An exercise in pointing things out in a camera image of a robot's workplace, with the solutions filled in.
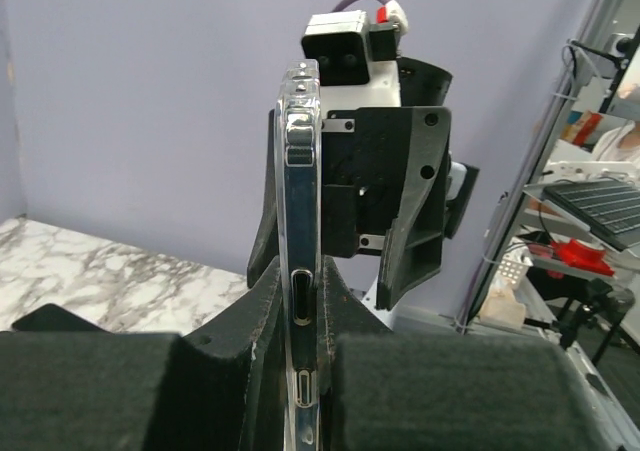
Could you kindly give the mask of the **silver-edged phone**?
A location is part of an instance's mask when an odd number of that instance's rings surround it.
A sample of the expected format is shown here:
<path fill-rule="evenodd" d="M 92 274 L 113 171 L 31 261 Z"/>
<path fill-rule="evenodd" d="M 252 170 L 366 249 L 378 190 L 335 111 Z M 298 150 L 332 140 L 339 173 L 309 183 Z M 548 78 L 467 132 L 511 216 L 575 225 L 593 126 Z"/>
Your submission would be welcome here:
<path fill-rule="evenodd" d="M 317 291 L 321 271 L 319 64 L 289 64 L 274 111 L 274 177 L 283 294 L 289 444 L 319 450 Z"/>

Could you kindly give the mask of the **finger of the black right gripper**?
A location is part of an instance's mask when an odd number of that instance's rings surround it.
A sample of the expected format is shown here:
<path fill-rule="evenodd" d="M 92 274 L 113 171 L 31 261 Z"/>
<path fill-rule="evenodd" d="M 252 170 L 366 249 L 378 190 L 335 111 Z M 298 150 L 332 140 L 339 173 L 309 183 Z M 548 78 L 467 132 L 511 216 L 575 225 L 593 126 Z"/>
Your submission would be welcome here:
<path fill-rule="evenodd" d="M 274 112 L 268 114 L 267 151 L 262 213 L 247 264 L 247 285 L 252 288 L 271 261 L 279 256 L 274 167 Z"/>
<path fill-rule="evenodd" d="M 406 293 L 441 270 L 450 127 L 451 113 L 445 107 L 412 109 L 399 209 L 381 254 L 379 310 L 392 309 Z"/>

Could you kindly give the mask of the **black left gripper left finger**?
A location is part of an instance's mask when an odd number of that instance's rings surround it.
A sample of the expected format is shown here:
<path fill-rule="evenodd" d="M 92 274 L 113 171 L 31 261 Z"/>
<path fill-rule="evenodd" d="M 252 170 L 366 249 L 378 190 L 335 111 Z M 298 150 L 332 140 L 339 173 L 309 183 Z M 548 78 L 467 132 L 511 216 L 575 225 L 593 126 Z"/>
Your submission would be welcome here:
<path fill-rule="evenodd" d="M 279 450 L 280 270 L 187 336 L 5 332 L 5 450 Z"/>

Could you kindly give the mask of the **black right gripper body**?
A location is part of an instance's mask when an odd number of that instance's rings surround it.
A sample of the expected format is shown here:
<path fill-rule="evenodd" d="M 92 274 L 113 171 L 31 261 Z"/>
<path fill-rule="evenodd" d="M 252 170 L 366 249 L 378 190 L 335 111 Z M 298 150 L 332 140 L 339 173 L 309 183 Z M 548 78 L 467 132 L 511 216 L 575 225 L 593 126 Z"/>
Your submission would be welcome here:
<path fill-rule="evenodd" d="M 407 167 L 411 113 L 443 106 L 451 74 L 411 58 L 398 61 L 401 105 L 334 111 L 348 132 L 323 133 L 322 251 L 351 258 L 382 254 Z"/>

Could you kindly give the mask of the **black phone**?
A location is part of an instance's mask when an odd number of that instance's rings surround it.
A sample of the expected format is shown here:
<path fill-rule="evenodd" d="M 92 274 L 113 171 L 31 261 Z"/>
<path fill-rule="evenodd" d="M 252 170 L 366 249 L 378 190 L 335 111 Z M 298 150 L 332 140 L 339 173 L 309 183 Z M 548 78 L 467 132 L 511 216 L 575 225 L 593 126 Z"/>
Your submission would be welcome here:
<path fill-rule="evenodd" d="M 99 326 L 62 308 L 48 303 L 20 317 L 11 324 L 19 332 L 102 332 Z"/>

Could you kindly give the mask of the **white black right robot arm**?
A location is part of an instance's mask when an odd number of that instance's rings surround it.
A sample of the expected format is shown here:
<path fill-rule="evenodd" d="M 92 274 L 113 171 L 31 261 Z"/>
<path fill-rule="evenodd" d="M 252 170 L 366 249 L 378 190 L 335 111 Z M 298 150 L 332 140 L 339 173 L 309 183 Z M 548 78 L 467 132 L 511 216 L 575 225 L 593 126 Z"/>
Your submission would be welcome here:
<path fill-rule="evenodd" d="M 449 150 L 452 76 L 407 57 L 380 70 L 396 106 L 363 92 L 349 103 L 341 88 L 321 85 L 314 60 L 287 66 L 269 115 L 249 284 L 278 262 L 292 281 L 323 291 L 328 258 L 371 255 L 380 260 L 375 306 L 387 311 L 440 271 L 443 243 L 456 234 L 478 175 Z"/>

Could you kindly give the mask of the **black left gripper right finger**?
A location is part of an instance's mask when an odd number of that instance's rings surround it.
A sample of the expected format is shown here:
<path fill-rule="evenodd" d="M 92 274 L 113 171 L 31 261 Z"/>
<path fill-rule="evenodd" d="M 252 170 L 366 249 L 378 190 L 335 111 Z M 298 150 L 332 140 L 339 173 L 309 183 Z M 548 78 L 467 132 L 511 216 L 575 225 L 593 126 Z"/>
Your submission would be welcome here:
<path fill-rule="evenodd" d="M 323 264 L 328 450 L 624 450 L 569 355 L 514 333 L 396 334 Z"/>

